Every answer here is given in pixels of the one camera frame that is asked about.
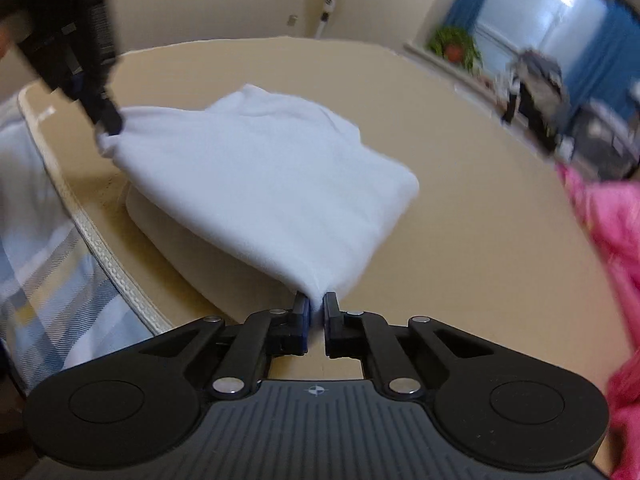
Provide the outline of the plaid blue bed sheet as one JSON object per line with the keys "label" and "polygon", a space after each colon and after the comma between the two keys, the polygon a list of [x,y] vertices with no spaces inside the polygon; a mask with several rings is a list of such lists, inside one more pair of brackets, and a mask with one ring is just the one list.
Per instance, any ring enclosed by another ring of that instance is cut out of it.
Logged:
{"label": "plaid blue bed sheet", "polygon": [[20,388],[144,341],[63,205],[16,98],[1,104],[1,348]]}

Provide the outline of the blue curtain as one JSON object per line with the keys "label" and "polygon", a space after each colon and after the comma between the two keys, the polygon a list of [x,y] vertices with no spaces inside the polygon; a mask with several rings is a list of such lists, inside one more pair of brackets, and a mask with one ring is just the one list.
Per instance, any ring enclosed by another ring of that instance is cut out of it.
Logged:
{"label": "blue curtain", "polygon": [[475,38],[491,73],[533,48],[559,63],[572,107],[597,99],[624,119],[636,110],[639,14],[624,0],[454,0],[444,22]]}

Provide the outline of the pink floral quilt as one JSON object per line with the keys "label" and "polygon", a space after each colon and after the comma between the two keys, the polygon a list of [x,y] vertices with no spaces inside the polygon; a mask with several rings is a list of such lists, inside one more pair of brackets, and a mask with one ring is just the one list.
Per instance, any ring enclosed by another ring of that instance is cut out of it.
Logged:
{"label": "pink floral quilt", "polygon": [[608,380],[611,429],[622,445],[614,479],[639,477],[639,183],[588,182],[555,166],[574,214],[597,248],[620,305],[634,353]]}

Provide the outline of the white long-sleeve shirt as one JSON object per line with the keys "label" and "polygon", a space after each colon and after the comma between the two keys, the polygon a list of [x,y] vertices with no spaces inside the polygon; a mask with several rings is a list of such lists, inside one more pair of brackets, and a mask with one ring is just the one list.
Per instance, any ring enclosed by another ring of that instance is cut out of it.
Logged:
{"label": "white long-sleeve shirt", "polygon": [[135,106],[101,155],[178,226],[320,304],[344,295],[418,196],[359,129],[248,84],[205,110]]}

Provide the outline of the potted green plant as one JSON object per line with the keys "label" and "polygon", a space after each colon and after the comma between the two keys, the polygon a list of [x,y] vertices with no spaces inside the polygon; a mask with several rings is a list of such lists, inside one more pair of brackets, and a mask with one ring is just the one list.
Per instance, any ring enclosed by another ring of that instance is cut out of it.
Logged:
{"label": "potted green plant", "polygon": [[425,47],[452,65],[474,74],[483,67],[474,37],[462,27],[442,25],[433,32]]}

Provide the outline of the clear plastic storage box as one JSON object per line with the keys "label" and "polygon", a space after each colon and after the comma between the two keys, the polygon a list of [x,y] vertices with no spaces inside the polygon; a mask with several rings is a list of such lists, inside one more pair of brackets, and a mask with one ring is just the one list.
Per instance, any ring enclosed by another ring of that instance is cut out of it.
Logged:
{"label": "clear plastic storage box", "polygon": [[572,164],[593,181],[631,179],[639,169],[639,141],[626,122],[599,100],[582,105],[570,126]]}

